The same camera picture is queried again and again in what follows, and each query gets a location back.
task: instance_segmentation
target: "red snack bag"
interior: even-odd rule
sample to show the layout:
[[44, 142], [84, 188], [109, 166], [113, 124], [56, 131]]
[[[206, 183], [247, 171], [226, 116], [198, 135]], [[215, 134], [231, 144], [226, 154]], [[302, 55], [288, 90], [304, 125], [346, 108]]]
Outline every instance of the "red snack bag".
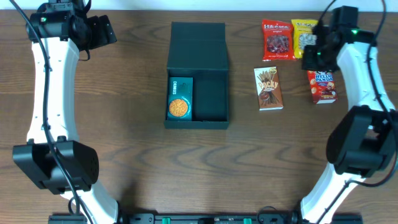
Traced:
[[262, 31], [264, 33], [264, 57], [262, 60], [295, 59], [291, 23], [264, 19]]
[[332, 73], [313, 71], [307, 71], [307, 73], [314, 103], [332, 103], [337, 100], [335, 81], [333, 81]]

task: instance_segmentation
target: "white wall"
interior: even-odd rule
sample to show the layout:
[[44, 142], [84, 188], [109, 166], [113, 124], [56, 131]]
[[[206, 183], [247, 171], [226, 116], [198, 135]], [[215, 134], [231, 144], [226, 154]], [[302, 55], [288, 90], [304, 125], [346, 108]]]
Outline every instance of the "white wall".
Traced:
[[[23, 9], [37, 9], [48, 0], [15, 0]], [[181, 11], [323, 11], [331, 0], [92, 0], [92, 9], [181, 10]], [[398, 0], [386, 0], [389, 12], [398, 12]], [[381, 0], [339, 0], [331, 8], [358, 7], [382, 11]], [[12, 9], [0, 0], [0, 9]]]

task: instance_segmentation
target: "open box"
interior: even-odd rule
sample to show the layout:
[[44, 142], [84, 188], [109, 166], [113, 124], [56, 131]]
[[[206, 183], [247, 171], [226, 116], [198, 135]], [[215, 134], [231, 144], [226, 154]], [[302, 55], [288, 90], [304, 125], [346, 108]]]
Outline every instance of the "open box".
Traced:
[[165, 128], [226, 129], [228, 118], [228, 55], [224, 23], [173, 22], [167, 62], [170, 77], [192, 77], [192, 120], [169, 121]]

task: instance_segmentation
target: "wooden table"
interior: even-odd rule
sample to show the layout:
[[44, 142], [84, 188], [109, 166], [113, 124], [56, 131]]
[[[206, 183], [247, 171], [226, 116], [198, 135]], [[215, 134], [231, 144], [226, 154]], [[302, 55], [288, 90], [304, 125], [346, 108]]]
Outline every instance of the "wooden table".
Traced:
[[[339, 100], [314, 105], [301, 61], [262, 62], [261, 19], [318, 18], [319, 12], [90, 11], [107, 14], [118, 42], [79, 62], [75, 116], [80, 141], [100, 160], [99, 179], [129, 212], [255, 213], [265, 205], [289, 210], [311, 191], [326, 166], [325, 146], [347, 112], [341, 73]], [[376, 30], [381, 15], [361, 13]], [[230, 59], [227, 130], [166, 130], [166, 64], [172, 21], [225, 22]], [[398, 14], [379, 37], [379, 67], [398, 105]], [[46, 223], [67, 201], [39, 190], [12, 161], [32, 119], [34, 59], [25, 23], [0, 11], [0, 223]], [[254, 67], [278, 66], [285, 108], [258, 110]], [[385, 175], [375, 175], [373, 180]], [[339, 208], [365, 223], [398, 220], [398, 178], [377, 189], [357, 187]]]

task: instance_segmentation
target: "chocolate stick picture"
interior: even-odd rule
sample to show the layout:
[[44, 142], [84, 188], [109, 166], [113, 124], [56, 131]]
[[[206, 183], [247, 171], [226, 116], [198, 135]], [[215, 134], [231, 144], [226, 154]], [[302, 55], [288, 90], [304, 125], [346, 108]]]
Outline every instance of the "chocolate stick picture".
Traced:
[[263, 83], [262, 90], [259, 94], [259, 98], [262, 100], [261, 105], [268, 105], [268, 104], [277, 104], [279, 103], [278, 98], [272, 93], [273, 88], [267, 87], [266, 83], [271, 83], [274, 79], [274, 75], [276, 74], [276, 70], [269, 70], [269, 72], [264, 71], [257, 78]]

